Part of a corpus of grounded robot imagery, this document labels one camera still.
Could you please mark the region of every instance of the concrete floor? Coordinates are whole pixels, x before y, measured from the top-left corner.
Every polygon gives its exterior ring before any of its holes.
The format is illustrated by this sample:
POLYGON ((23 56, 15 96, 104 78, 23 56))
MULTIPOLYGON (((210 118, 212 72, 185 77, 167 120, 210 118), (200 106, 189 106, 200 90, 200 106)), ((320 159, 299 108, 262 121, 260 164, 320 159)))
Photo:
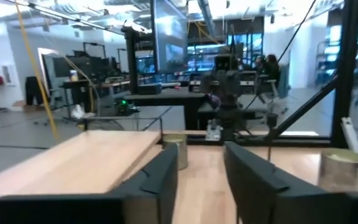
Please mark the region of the concrete floor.
MULTIPOLYGON (((288 111, 285 115, 281 115, 279 123, 294 113, 315 93, 316 90, 291 90, 290 96, 282 100, 282 105, 288 107, 288 111)), ((334 94, 331 93, 293 124, 289 131, 314 131, 320 136, 329 136, 333 114, 333 99, 334 94)), ((55 117, 61 117, 63 114, 64 111, 56 112, 55 117)), ((358 107, 353 107, 351 114, 358 131, 358 107)), ((183 108, 180 106, 146 106, 142 107, 139 113, 140 118, 156 118, 161 115, 165 130, 184 130, 183 108)), ((33 113, 0 112, 0 171, 45 150, 39 149, 40 147, 52 147, 80 133, 80 130, 73 124, 57 122, 60 138, 56 140, 53 137, 50 126, 42 124, 46 120, 47 117, 43 111, 33 113), (34 121, 38 121, 41 124, 35 125, 34 121)), ((146 127, 152 122, 152 119, 141 120, 138 127, 134 120, 128 119, 118 122, 125 130, 136 130, 146 127)), ((267 129, 261 126, 259 121, 250 122, 249 126, 255 126, 251 130, 267 129)), ((159 124, 154 123, 149 129, 158 130, 159 124)))

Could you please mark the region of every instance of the ceiling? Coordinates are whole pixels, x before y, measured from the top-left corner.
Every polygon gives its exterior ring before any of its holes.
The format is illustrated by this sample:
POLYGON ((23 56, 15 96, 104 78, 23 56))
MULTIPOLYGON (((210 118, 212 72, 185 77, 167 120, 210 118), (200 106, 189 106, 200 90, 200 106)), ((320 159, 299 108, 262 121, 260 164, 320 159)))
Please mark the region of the ceiling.
MULTIPOLYGON (((136 26, 150 28, 150 0, 26 0, 45 9, 71 17, 89 21, 98 26, 110 27, 119 32, 124 21, 126 24, 136 22, 136 26)), ((171 0, 189 20, 203 19, 203 13, 197 0, 171 0)), ((335 0, 319 0, 321 5, 328 5, 335 0)), ((211 19, 247 19, 260 15, 292 15, 305 4, 300 0, 208 0, 211 19)), ((47 16, 29 7, 20 7, 27 28, 40 27, 45 24, 67 24, 79 29, 92 29, 84 24, 68 22, 53 16, 47 16)), ((0 0, 0 22, 18 28, 16 7, 7 0, 0 0)))

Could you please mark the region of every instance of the large screen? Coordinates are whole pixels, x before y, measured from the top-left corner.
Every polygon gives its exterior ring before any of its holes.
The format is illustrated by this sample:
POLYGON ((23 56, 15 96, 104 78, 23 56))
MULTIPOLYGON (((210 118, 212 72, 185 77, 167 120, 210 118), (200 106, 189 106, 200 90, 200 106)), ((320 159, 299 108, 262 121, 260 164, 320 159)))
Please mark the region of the large screen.
POLYGON ((187 19, 170 0, 153 0, 157 72, 187 70, 187 19))

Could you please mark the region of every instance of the gray floor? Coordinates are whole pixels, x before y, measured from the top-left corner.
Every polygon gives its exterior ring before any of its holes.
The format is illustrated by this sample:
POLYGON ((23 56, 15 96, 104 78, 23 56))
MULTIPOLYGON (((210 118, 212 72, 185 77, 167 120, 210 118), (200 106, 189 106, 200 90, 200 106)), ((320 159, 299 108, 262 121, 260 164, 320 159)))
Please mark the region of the gray floor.
MULTIPOLYGON (((289 117, 316 92, 316 90, 291 90, 290 96, 282 100, 282 105, 288 107, 288 112, 281 115, 280 122, 289 117)), ((331 132, 333 99, 332 93, 292 125, 289 131, 314 131, 321 136, 328 136, 331 132)), ((56 112, 55 117, 59 118, 63 113, 64 111, 56 112)), ((162 114, 164 129, 184 130, 183 108, 180 106, 142 107, 139 117, 156 118, 162 114)), ((352 107, 351 114, 358 130, 358 107, 352 107)), ((34 113, 0 112, 0 171, 44 150, 37 149, 37 147, 49 148, 80 133, 80 130, 72 124, 57 122, 60 139, 56 140, 50 126, 42 124, 46 120, 47 117, 43 111, 34 113)), ((126 130, 136 130, 149 125, 152 119, 141 120, 138 124, 129 119, 118 122, 126 130)), ((251 130, 267 129, 261 126, 259 121, 250 122, 249 126, 254 126, 251 130)), ((157 130, 159 124, 154 123, 149 129, 157 130)))

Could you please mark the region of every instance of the black cable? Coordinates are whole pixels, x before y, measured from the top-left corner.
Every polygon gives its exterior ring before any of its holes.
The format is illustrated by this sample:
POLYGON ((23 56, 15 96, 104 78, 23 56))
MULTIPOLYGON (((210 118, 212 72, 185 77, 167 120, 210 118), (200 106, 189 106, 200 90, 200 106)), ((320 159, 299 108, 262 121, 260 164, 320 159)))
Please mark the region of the black cable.
POLYGON ((298 33, 298 31, 301 29, 302 24, 306 21, 308 15, 309 15, 309 13, 310 13, 310 11, 311 11, 311 9, 313 8, 313 6, 314 6, 315 3, 316 3, 316 0, 313 0, 313 2, 311 3, 311 6, 310 6, 308 12, 306 13, 305 17, 303 18, 302 22, 299 24, 299 26, 298 26, 298 28, 296 29, 295 33, 292 35, 292 38, 291 38, 291 40, 289 41, 288 45, 285 47, 283 53, 282 53, 281 56, 278 58, 277 63, 281 61, 281 59, 283 58, 285 52, 287 52, 288 48, 290 48, 290 45, 291 45, 293 39, 296 37, 296 34, 298 33))

